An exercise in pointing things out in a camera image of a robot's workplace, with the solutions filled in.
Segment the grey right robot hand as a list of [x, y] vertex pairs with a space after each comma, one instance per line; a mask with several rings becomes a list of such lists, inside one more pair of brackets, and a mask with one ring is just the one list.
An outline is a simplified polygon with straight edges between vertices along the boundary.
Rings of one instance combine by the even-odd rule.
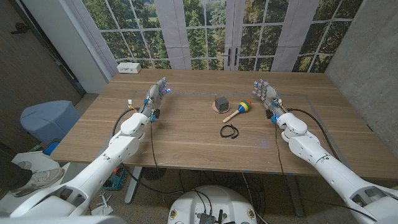
[[270, 119], [273, 123], [276, 123], [279, 117], [286, 113], [282, 106], [282, 99], [275, 88], [263, 79], [254, 82], [252, 93], [261, 99], [266, 109], [267, 119]]

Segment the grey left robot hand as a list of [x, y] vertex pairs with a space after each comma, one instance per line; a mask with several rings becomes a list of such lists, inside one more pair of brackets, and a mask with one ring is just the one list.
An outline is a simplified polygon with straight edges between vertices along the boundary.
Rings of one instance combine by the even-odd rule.
[[139, 112], [150, 117], [155, 110], [159, 109], [163, 97], [169, 92], [170, 88], [167, 88], [167, 80], [163, 77], [150, 87]]

